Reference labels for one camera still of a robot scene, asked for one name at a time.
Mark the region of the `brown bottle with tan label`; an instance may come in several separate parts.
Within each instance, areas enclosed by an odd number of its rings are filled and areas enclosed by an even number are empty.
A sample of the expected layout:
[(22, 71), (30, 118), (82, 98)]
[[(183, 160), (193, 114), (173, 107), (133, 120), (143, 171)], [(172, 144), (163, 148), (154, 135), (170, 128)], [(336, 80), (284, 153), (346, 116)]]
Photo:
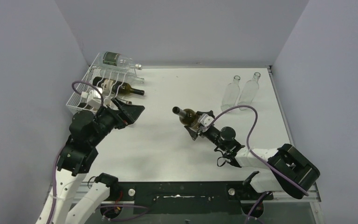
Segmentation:
[(177, 106), (172, 108), (172, 112), (179, 116), (180, 122), (186, 127), (198, 126), (200, 115), (192, 109), (181, 109)]

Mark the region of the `clear square glass bottle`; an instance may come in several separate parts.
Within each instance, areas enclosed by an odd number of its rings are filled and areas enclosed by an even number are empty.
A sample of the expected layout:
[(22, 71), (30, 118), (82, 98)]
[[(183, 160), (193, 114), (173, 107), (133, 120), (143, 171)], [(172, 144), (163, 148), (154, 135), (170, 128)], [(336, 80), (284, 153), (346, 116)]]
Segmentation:
[(248, 80), (241, 92), (237, 105), (251, 105), (253, 102), (258, 90), (259, 90), (259, 79), (261, 77), (260, 72), (255, 72), (253, 77)]

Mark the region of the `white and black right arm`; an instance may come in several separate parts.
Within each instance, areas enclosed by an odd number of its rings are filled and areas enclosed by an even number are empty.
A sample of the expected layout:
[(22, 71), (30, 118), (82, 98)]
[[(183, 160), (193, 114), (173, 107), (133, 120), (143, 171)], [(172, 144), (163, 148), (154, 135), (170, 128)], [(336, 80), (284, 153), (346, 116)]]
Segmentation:
[(265, 174), (255, 174), (244, 182), (257, 193), (284, 191), (293, 198), (302, 199), (320, 176), (318, 168), (291, 144), (272, 149), (249, 149), (236, 140), (233, 128), (214, 127), (213, 111), (179, 109), (176, 114), (191, 138), (208, 139), (225, 163), (237, 168), (266, 170)]

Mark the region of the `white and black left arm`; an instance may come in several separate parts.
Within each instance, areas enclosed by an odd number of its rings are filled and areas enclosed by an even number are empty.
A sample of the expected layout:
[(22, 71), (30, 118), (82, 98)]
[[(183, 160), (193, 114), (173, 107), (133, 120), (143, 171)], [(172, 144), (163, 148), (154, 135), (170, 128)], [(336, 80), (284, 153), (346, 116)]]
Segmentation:
[(98, 205), (120, 191), (118, 178), (101, 173), (91, 190), (72, 206), (74, 197), (98, 156), (97, 145), (113, 130), (132, 125), (145, 110), (112, 99), (117, 109), (100, 106), (96, 113), (82, 110), (73, 115), (70, 136), (55, 159), (52, 188), (38, 224), (83, 224)]

